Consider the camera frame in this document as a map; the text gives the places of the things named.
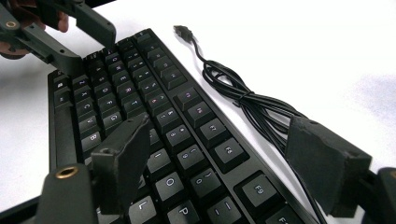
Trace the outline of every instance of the keyboard frame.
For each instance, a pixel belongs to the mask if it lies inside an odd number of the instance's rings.
[[[234,191],[234,187],[250,177],[251,175],[254,175],[258,171],[262,171],[270,180],[270,182],[273,184],[273,186],[276,188],[276,190],[279,192],[279,194],[285,199],[285,201],[288,202],[290,207],[294,210],[294,212],[300,217],[300,219],[304,223],[317,223],[314,218],[305,210],[305,208],[300,204],[300,202],[294,197],[294,195],[289,191],[289,189],[282,183],[282,181],[278,178],[278,176],[272,171],[272,169],[267,165],[265,160],[260,156],[260,154],[254,149],[254,147],[251,146],[251,144],[248,142],[248,140],[233,126],[232,122],[222,113],[222,111],[219,109],[219,107],[214,103],[214,101],[206,94],[206,92],[201,88],[201,86],[198,84],[198,82],[193,78],[192,75],[185,69],[185,67],[178,61],[178,59],[175,57],[175,55],[172,53],[172,51],[165,46],[165,44],[161,41],[161,39],[155,35],[155,33],[151,29],[147,29],[149,34],[151,35],[152,38],[156,38],[158,40],[158,43],[160,45],[160,48],[163,49],[165,54],[172,60],[174,65],[180,70],[180,72],[184,75],[184,77],[187,79],[187,83],[184,83],[178,87],[173,88],[172,90],[168,90],[165,88],[163,85],[162,80],[157,76],[157,73],[155,69],[152,67],[148,59],[144,56],[142,56],[143,60],[145,61],[146,65],[149,67],[151,70],[152,74],[154,75],[154,78],[158,81],[158,83],[161,85],[163,92],[165,95],[167,95],[169,101],[174,105],[174,109],[177,111],[177,113],[180,116],[180,118],[183,120],[184,124],[188,128],[189,132],[193,136],[193,138],[196,140],[197,146],[204,152],[206,158],[210,160],[211,166],[213,167],[214,171],[217,173],[220,181],[222,183],[226,182],[227,185],[224,185],[227,187],[227,190],[230,193],[230,196],[233,198],[233,200],[238,204],[238,207],[240,211],[244,214],[244,216],[247,218],[247,221],[250,223],[255,223],[254,219],[250,216],[248,213],[246,207],[243,205],[243,203],[239,200],[239,197],[236,195]],[[55,72],[49,74],[48,76],[48,87],[49,87],[49,169],[52,170],[56,167],[59,167],[63,165],[61,162],[59,162],[60,158],[69,158],[69,161],[72,161],[72,158],[75,158],[76,155],[73,155],[73,153],[76,152],[70,152],[70,151],[58,151],[56,147],[56,130],[55,130],[55,107],[54,107],[54,74]],[[196,131],[191,127],[189,122],[186,120],[186,118],[183,115],[183,112],[180,110],[179,107],[177,107],[177,104],[175,103],[174,96],[176,96],[178,93],[186,90],[186,85],[190,87],[195,88],[195,90],[198,92],[198,94],[203,98],[203,101],[205,101],[209,108],[213,110],[215,113],[216,117],[224,124],[224,126],[228,129],[232,137],[235,138],[235,140],[241,145],[241,147],[246,151],[246,153],[249,155],[249,159],[242,164],[238,165],[235,167],[233,170],[228,172],[227,174],[223,174],[222,171],[219,169],[219,167],[216,165],[216,163],[213,161],[212,156],[208,152],[208,149],[204,146],[204,144],[200,141],[200,138],[198,137]],[[76,119],[75,113],[72,113],[72,116],[74,117],[73,119]],[[78,126],[74,123],[74,129],[78,130]],[[78,146],[79,142],[78,139],[79,137],[74,135],[70,136],[70,138],[74,139],[75,145]],[[260,168],[256,168],[256,162],[260,163],[262,166]]]

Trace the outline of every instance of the cable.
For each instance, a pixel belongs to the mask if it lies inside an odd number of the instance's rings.
[[[288,134],[289,126],[271,116],[269,112],[288,119],[292,116],[303,118],[306,118],[306,116],[283,101],[254,93],[254,91],[251,91],[245,85],[242,78],[235,71],[221,63],[204,59],[199,53],[198,45],[193,38],[192,31],[186,26],[175,26],[174,29],[177,35],[184,41],[194,45],[196,56],[204,63],[204,69],[202,71],[204,80],[221,95],[234,99],[233,104],[242,109],[249,122],[260,135],[273,144],[279,153],[285,157],[287,140],[283,135]],[[291,170],[297,176],[308,201],[311,203],[318,217],[319,223],[326,224],[327,222],[321,214],[318,205],[305,187],[304,181],[292,167]]]

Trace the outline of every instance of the black keyboard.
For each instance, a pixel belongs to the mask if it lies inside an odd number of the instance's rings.
[[[150,158],[120,223],[315,223],[276,174],[147,29],[49,74],[50,168],[88,163],[124,120],[149,115]]]

